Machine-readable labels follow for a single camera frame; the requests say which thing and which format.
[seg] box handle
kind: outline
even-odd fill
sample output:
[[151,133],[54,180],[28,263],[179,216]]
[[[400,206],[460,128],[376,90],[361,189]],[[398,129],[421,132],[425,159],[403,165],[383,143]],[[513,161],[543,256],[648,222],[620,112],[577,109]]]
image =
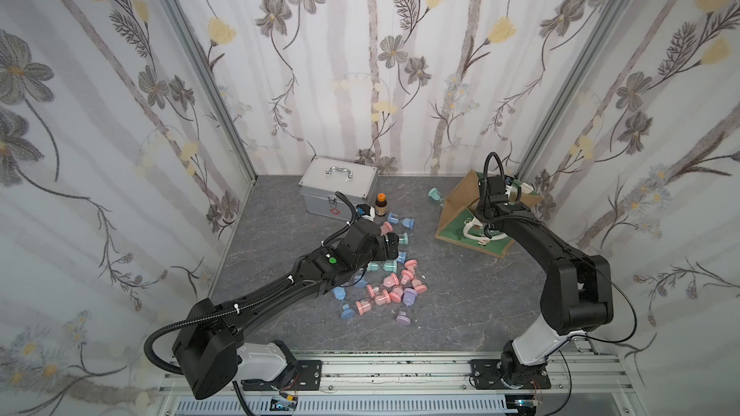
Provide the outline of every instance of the box handle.
[[331,173],[334,171],[344,172],[347,174],[347,180],[352,180],[352,171],[350,171],[349,169],[345,169],[345,168],[338,168],[336,166],[332,166],[326,170],[326,174],[331,175]]

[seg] cardboard box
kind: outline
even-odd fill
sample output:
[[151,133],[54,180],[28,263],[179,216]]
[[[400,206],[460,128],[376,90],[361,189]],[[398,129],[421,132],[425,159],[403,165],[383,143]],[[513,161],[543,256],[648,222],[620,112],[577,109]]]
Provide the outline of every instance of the cardboard box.
[[[480,253],[486,253],[495,257],[505,257],[506,251],[514,240],[511,237],[504,239],[495,240],[481,245],[478,241],[467,238],[463,234],[463,227],[465,224],[474,217],[475,208],[478,204],[480,191],[478,190],[478,179],[483,177],[482,173],[477,173],[471,170],[457,184],[452,193],[450,193],[445,199],[445,207],[442,209],[442,215],[439,218],[439,225],[437,226],[437,232],[434,237],[452,243],[453,245],[468,247],[472,250],[476,250]],[[516,197],[516,190],[513,191],[514,199]],[[537,206],[541,201],[542,197],[535,191],[529,194],[523,194],[520,201],[527,205],[529,208]],[[483,235],[483,228],[476,228],[475,226],[470,231],[471,234],[476,236]]]

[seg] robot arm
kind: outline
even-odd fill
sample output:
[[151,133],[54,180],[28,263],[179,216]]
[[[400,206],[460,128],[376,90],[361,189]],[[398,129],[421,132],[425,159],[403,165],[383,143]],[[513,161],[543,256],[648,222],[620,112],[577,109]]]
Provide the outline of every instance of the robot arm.
[[[491,157],[496,158],[501,174],[488,178]],[[475,216],[486,225],[486,235],[498,230],[511,236],[547,274],[540,299],[541,316],[524,334],[509,341],[501,355],[502,382],[518,388],[540,373],[548,356],[571,335],[611,321],[609,264],[603,257],[588,256],[571,247],[527,206],[510,202],[503,165],[495,153],[486,159],[479,188]],[[344,195],[337,192],[337,196],[352,211],[347,226],[298,258],[290,272],[259,290],[218,305],[210,299],[198,302],[186,320],[160,328],[146,339],[146,357],[167,372],[184,374],[198,399],[208,398],[234,379],[265,381],[275,389],[286,387],[294,376],[296,360],[285,344],[248,344],[244,338],[299,300],[318,297],[347,283],[370,261],[398,256],[398,235],[381,235],[378,225],[360,218]],[[358,209],[370,214],[366,205]],[[180,367],[162,360],[153,350],[156,339],[178,330],[172,353]]]
[[[290,272],[272,283],[218,305],[210,299],[201,300],[186,320],[161,328],[147,338],[146,357],[165,371],[184,374],[198,399],[217,393],[235,378],[266,381],[277,389],[285,387],[293,378],[295,367],[295,359],[285,344],[245,344],[244,338],[298,301],[318,297],[347,283],[370,261],[398,257],[398,235],[381,235],[377,224],[360,218],[342,193],[337,192],[337,196],[352,211],[347,226],[298,258]],[[369,213],[368,208],[360,207],[362,213]],[[163,361],[153,350],[157,338],[178,329],[172,353],[180,367]]]
[[[499,175],[488,177],[491,157]],[[547,278],[540,297],[540,317],[520,337],[509,341],[501,356],[502,382],[516,388],[540,373],[547,358],[572,335],[607,324],[614,316],[609,263],[600,255],[586,255],[553,233],[523,203],[510,202],[503,165],[490,153],[478,181],[480,199],[475,216],[484,233],[498,230],[511,236],[532,255]]]

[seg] aluminum frame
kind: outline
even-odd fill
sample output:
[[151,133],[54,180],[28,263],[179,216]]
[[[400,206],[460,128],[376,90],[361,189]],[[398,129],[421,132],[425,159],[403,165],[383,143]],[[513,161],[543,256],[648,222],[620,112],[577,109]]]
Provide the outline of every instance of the aluminum frame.
[[[531,394],[531,390],[476,390],[468,380],[469,361],[498,359],[500,352],[297,352],[298,360],[321,360],[321,384],[318,391],[301,395],[441,395],[441,394]],[[617,356],[593,355],[592,352],[564,354],[570,367],[572,393],[612,394],[620,408],[630,415],[643,416],[634,387]],[[546,367],[551,389],[544,394],[567,394],[568,373],[560,354],[550,357]],[[275,393],[245,392],[257,397]],[[234,397],[231,386],[214,397]],[[185,378],[165,376],[155,405],[161,416],[171,416],[181,398],[191,398]]]

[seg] white cord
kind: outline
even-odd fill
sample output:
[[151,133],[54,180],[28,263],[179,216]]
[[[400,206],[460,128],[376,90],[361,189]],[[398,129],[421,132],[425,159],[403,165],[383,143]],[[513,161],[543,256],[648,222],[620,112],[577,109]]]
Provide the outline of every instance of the white cord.
[[465,235],[466,238],[488,243],[492,241],[498,241],[499,239],[504,239],[508,236],[506,233],[499,233],[498,235],[491,236],[490,238],[488,236],[471,235],[470,230],[473,228],[473,226],[483,226],[483,224],[477,218],[472,218],[468,223],[465,224],[465,228],[462,229],[462,233]]

